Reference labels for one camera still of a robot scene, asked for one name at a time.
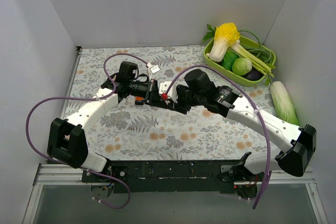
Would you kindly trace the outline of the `orange and black padlock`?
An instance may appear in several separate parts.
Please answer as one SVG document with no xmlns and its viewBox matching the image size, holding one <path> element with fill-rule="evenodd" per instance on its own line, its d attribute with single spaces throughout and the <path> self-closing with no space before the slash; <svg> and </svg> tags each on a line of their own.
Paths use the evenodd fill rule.
<svg viewBox="0 0 336 224">
<path fill-rule="evenodd" d="M 135 105 L 144 105 L 144 99 L 142 97 L 135 97 Z"/>
</svg>

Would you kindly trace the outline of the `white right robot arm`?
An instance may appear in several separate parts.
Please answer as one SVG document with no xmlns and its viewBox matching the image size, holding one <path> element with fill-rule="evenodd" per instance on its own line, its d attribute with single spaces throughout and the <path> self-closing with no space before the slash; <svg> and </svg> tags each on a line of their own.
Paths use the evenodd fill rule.
<svg viewBox="0 0 336 224">
<path fill-rule="evenodd" d="M 266 152 L 244 154 L 239 163 L 226 172 L 228 177 L 248 181 L 261 172 L 269 175 L 272 170 L 282 170 L 296 177 L 304 175 L 316 150 L 313 126 L 300 127 L 258 109 L 241 88 L 216 86 L 199 65 L 189 67 L 185 72 L 186 86 L 177 85 L 175 81 L 160 85 L 162 99 L 171 101 L 174 109 L 204 106 L 266 138 Z"/>
</svg>

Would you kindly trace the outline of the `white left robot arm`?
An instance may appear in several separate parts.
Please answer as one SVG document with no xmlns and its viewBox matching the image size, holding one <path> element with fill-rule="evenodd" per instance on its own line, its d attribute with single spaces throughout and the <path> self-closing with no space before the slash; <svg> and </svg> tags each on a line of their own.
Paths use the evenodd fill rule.
<svg viewBox="0 0 336 224">
<path fill-rule="evenodd" d="M 113 107 L 129 95 L 145 97 L 150 87 L 147 82 L 138 82 L 138 65 L 124 61 L 119 71 L 98 89 L 95 96 L 79 110 L 65 119 L 56 118 L 50 126 L 47 154 L 72 168 L 93 170 L 100 182 L 111 178 L 112 170 L 107 158 L 90 149 L 86 134 Z"/>
</svg>

